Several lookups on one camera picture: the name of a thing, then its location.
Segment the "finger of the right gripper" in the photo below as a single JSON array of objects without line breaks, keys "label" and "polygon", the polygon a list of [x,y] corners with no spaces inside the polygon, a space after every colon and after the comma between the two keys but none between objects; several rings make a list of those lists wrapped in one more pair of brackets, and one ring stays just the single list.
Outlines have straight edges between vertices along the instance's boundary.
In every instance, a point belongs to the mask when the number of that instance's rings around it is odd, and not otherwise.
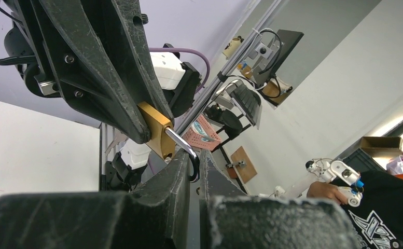
[{"label": "finger of the right gripper", "polygon": [[139,1],[81,1],[97,38],[132,100],[174,116],[152,65]]}]

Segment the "brass padlock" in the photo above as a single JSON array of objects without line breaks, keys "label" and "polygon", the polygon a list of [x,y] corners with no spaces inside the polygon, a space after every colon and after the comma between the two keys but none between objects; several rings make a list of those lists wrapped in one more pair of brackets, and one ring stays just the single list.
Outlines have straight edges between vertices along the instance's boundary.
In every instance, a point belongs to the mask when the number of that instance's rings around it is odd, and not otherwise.
[{"label": "brass padlock", "polygon": [[195,183],[200,179],[200,159],[195,150],[180,135],[173,130],[170,119],[146,102],[138,104],[145,123],[150,130],[151,139],[146,143],[162,159],[172,158],[175,147],[179,146],[189,155],[192,163],[192,175],[190,182]]}]

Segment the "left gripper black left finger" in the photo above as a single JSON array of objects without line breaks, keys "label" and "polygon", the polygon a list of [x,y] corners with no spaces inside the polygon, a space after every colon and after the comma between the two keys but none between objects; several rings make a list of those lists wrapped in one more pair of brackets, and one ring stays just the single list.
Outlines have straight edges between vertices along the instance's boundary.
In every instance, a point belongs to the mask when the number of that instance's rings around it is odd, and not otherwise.
[{"label": "left gripper black left finger", "polygon": [[133,192],[32,193],[0,197],[0,248],[185,248],[188,154]]}]

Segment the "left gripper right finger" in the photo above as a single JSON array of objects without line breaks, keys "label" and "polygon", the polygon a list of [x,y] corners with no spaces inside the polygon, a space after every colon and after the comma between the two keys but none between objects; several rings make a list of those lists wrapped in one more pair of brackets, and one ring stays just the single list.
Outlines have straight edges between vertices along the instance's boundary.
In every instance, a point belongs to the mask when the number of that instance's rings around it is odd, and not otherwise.
[{"label": "left gripper right finger", "polygon": [[251,196],[200,158],[201,248],[358,248],[351,221],[334,202]]}]

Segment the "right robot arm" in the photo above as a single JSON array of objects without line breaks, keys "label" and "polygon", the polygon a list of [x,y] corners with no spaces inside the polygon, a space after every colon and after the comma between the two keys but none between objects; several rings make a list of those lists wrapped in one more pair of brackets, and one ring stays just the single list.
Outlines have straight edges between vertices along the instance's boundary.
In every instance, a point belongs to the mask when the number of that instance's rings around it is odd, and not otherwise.
[{"label": "right robot arm", "polygon": [[138,1],[5,1],[13,22],[8,56],[29,92],[63,99],[73,110],[118,129],[163,158],[176,145],[200,161],[173,131],[174,105],[155,73]]}]

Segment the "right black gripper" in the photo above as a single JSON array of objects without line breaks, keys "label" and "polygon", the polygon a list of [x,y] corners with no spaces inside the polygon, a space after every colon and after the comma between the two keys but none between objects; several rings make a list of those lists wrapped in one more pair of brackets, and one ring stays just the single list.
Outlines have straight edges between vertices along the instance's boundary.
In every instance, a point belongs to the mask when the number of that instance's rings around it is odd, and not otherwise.
[{"label": "right black gripper", "polygon": [[139,144],[150,130],[87,18],[81,1],[5,1],[14,18],[5,48],[26,87],[63,98]]}]

